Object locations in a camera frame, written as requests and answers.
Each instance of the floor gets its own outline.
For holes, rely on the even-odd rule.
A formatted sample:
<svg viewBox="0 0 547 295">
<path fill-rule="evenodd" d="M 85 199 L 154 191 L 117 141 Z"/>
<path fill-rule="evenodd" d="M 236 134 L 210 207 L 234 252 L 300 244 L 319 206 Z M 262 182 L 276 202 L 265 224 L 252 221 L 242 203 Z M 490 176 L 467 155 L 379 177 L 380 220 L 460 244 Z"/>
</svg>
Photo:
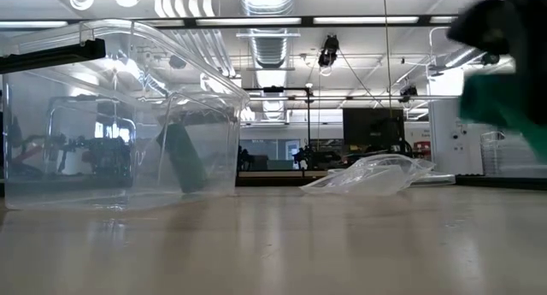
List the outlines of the floor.
<svg viewBox="0 0 547 295">
<path fill-rule="evenodd" d="M 125 214 L 0 210 L 0 293 L 547 293 L 544 192 L 238 192 Z"/>
</svg>

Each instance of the clear plastic container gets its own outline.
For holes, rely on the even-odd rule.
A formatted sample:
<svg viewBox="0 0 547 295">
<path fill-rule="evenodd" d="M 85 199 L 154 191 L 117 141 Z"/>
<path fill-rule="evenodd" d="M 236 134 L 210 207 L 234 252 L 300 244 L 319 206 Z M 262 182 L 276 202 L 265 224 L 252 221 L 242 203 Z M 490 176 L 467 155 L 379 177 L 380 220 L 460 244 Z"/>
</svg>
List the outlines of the clear plastic container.
<svg viewBox="0 0 547 295">
<path fill-rule="evenodd" d="M 247 94 L 170 37 L 105 20 L 12 38 L 3 55 L 101 38 L 105 58 L 3 76 L 11 209 L 145 209 L 233 192 Z"/>
<path fill-rule="evenodd" d="M 520 134 L 485 133 L 480 143 L 485 175 L 508 178 L 547 178 L 547 164 Z"/>
</svg>

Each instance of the clear plastic bag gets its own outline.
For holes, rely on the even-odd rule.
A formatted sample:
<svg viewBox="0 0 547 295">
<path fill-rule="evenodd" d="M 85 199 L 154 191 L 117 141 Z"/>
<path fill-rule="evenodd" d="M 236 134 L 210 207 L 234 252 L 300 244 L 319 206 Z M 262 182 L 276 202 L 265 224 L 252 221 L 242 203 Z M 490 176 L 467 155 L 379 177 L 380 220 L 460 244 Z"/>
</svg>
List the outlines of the clear plastic bag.
<svg viewBox="0 0 547 295">
<path fill-rule="evenodd" d="M 358 160 L 344 171 L 302 186 L 308 193 L 338 193 L 386 196 L 409 187 L 435 166 L 422 159 L 398 154 L 383 154 Z"/>
</svg>

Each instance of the black screen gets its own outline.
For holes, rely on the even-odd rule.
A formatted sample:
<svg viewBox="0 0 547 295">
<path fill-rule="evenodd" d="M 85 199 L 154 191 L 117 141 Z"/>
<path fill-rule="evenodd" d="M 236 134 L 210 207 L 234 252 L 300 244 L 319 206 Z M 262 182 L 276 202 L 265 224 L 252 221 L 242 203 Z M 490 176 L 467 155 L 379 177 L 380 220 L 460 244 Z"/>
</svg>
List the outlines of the black screen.
<svg viewBox="0 0 547 295">
<path fill-rule="evenodd" d="M 344 109 L 344 144 L 388 148 L 404 140 L 402 109 Z"/>
</svg>

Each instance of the fluorescent light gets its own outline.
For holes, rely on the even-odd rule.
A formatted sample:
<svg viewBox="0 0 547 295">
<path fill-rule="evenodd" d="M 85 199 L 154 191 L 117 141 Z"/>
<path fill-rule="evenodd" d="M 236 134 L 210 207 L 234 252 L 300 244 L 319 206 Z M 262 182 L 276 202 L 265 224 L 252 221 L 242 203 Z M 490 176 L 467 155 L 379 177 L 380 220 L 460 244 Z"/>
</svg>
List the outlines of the fluorescent light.
<svg viewBox="0 0 547 295">
<path fill-rule="evenodd" d="M 145 24 L 153 27 L 183 27 L 185 22 L 182 20 L 164 20 L 161 19 L 153 21 L 145 21 Z"/>
<path fill-rule="evenodd" d="M 0 21 L 0 28 L 26 29 L 64 27 L 66 21 Z"/>
<path fill-rule="evenodd" d="M 426 115 L 429 115 L 429 111 L 421 114 L 421 115 L 418 115 L 418 116 L 415 116 L 415 117 L 409 117 L 409 120 L 414 120 L 414 121 L 418 121 L 420 118 L 426 116 Z"/>
<path fill-rule="evenodd" d="M 310 97 L 309 98 L 309 100 L 331 100 L 331 101 L 343 100 L 343 99 L 346 99 L 346 97 Z M 294 97 L 294 100 L 307 101 L 308 98 L 307 97 Z"/>
<path fill-rule="evenodd" d="M 198 19 L 196 24 L 202 27 L 215 26 L 268 26 L 268 25 L 299 25 L 302 23 L 301 18 L 297 17 L 245 17 L 245 18 L 208 18 Z"/>
<path fill-rule="evenodd" d="M 370 17 L 315 17 L 316 25 L 416 23 L 418 16 L 370 16 Z"/>
<path fill-rule="evenodd" d="M 287 72 L 279 70 L 256 71 L 256 82 L 260 87 L 283 86 Z"/>
<path fill-rule="evenodd" d="M 397 84 L 397 83 L 403 81 L 405 78 L 407 78 L 407 76 L 408 76 L 409 74 L 410 74 L 410 73 L 406 73 L 406 74 L 404 74 L 403 76 L 399 77 L 399 79 L 398 79 L 397 81 L 395 81 L 395 83 Z"/>
<path fill-rule="evenodd" d="M 249 99 L 251 101 L 258 101 L 258 102 L 289 100 L 288 97 L 251 97 Z"/>
<path fill-rule="evenodd" d="M 300 33 L 236 33 L 236 38 L 300 38 Z"/>
<path fill-rule="evenodd" d="M 455 16 L 433 16 L 430 20 L 431 23 L 449 23 L 456 19 Z"/>
<path fill-rule="evenodd" d="M 446 63 L 445 66 L 446 66 L 447 68 L 453 67 L 453 66 L 456 65 L 459 61 L 461 61 L 464 57 L 469 56 L 469 54 L 471 54 L 473 51 L 475 51 L 474 48 L 470 48 L 470 49 L 466 50 L 466 51 L 463 52 L 461 55 L 457 56 L 456 59 L 454 59 L 454 60 L 452 60 L 452 61 Z"/>
</svg>

